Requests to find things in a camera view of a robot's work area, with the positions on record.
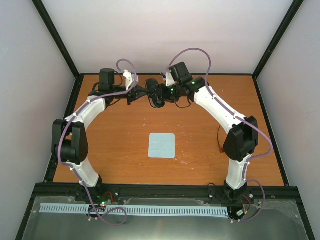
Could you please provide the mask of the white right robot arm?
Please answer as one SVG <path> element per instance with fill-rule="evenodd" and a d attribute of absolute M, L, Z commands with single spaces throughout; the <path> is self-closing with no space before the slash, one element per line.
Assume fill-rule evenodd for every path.
<path fill-rule="evenodd" d="M 237 200 L 247 187 L 247 170 L 258 140 L 258 121 L 246 117 L 227 104 L 210 86 L 208 78 L 193 77 L 184 62 L 169 66 L 165 84 L 156 88 L 157 98 L 175 103 L 187 97 L 205 109 L 224 129 L 226 139 L 222 151 L 229 159 L 223 195 L 228 201 Z"/>

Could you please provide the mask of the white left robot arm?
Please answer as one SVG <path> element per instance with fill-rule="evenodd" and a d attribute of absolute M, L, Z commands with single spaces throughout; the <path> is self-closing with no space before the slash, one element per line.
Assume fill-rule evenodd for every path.
<path fill-rule="evenodd" d="M 74 172 L 79 184 L 88 187 L 86 195 L 95 202 L 103 198 L 104 188 L 98 185 L 100 176 L 88 159 L 86 130 L 115 98 L 132 98 L 139 82 L 136 72 L 124 70 L 125 85 L 115 85 L 115 73 L 114 69 L 103 68 L 99 73 L 99 82 L 94 84 L 86 101 L 73 114 L 55 120 L 52 125 L 52 155 L 59 164 Z"/>

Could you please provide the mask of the black left frame post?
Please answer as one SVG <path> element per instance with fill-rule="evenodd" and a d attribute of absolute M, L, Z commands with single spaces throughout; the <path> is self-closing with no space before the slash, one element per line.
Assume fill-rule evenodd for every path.
<path fill-rule="evenodd" d="M 43 1 L 42 0 L 32 0 L 32 3 L 34 5 L 34 7 L 36 8 L 39 16 L 41 17 L 43 23 L 45 24 L 47 30 L 49 31 L 56 46 L 58 47 L 62 57 L 64 58 L 68 68 L 70 69 L 72 75 L 75 78 L 78 78 L 80 73 L 79 73 L 69 51 L 67 50 L 66 45 L 64 44 L 52 18 L 50 17 L 50 14 L 48 13 Z"/>

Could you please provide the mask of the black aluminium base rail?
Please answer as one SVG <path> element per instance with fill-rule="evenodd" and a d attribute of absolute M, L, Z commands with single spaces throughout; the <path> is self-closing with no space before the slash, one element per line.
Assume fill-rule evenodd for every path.
<path fill-rule="evenodd" d="M 134 184 L 102 184 L 90 188 L 90 195 L 95 203 L 113 199 L 119 203 L 131 198 L 145 199 L 195 199 L 205 203 L 233 204 L 242 196 L 253 195 L 253 199 L 261 200 L 263 193 L 258 186 L 248 186 L 238 197 L 225 193 L 223 186 L 214 185 L 134 185 Z M 74 197 L 78 202 L 89 202 L 83 186 L 78 183 L 37 183 L 31 197 Z"/>

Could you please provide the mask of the black checkered glasses case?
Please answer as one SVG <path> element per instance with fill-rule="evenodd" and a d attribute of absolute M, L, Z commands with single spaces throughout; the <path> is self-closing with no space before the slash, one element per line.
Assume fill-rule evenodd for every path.
<path fill-rule="evenodd" d="M 160 84 L 155 78 L 149 78 L 145 81 L 145 87 L 149 91 L 148 100 L 150 105 L 155 109 L 165 106 L 165 101 L 161 98 Z"/>

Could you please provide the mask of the brown translucent sunglasses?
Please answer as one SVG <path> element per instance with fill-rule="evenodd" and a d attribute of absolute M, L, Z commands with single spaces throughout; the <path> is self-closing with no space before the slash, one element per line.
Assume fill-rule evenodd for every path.
<path fill-rule="evenodd" d="M 220 140 L 220 129 L 221 129 L 221 127 L 219 126 L 218 129 L 217 129 L 216 138 L 217 138 L 217 144 L 218 144 L 219 152 L 222 154 L 225 151 L 224 151 L 224 146 L 223 146 L 223 144 L 221 143 L 221 140 Z"/>

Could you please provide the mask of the black frame post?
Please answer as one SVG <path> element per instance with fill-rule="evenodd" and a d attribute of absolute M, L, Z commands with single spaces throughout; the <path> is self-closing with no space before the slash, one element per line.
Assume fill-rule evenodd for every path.
<path fill-rule="evenodd" d="M 50 17 L 50 14 L 48 13 L 43 1 L 42 0 L 32 0 L 32 3 L 34 5 L 34 7 L 36 8 L 39 16 L 41 17 L 43 23 L 45 24 L 47 30 L 49 31 L 56 46 L 58 47 L 62 57 L 64 58 L 68 68 L 70 69 L 72 75 L 75 78 L 78 78 L 80 73 L 79 73 L 69 51 L 67 50 L 66 45 L 64 44 L 52 18 Z"/>
<path fill-rule="evenodd" d="M 252 78 L 254 80 L 257 80 L 260 74 L 262 73 L 264 67 L 268 63 L 274 50 L 277 48 L 279 42 L 281 41 L 282 37 L 286 33 L 288 27 L 290 26 L 291 22 L 293 21 L 294 17 L 296 16 L 297 12 L 299 11 L 303 3 L 304 3 L 304 0 L 292 1 L 289 9 L 287 10 L 285 16 L 283 17 L 279 27 L 277 28 L 275 34 L 273 35 L 270 43 L 268 44 L 264 54 L 262 55 L 257 67 L 255 68 L 252 74 Z"/>

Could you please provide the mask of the light blue cleaning cloth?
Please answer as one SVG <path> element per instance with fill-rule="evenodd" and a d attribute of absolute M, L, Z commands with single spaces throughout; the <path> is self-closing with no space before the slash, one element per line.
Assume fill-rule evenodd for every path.
<path fill-rule="evenodd" d="M 174 159 L 176 157 L 176 136 L 173 133 L 150 133 L 148 157 Z"/>

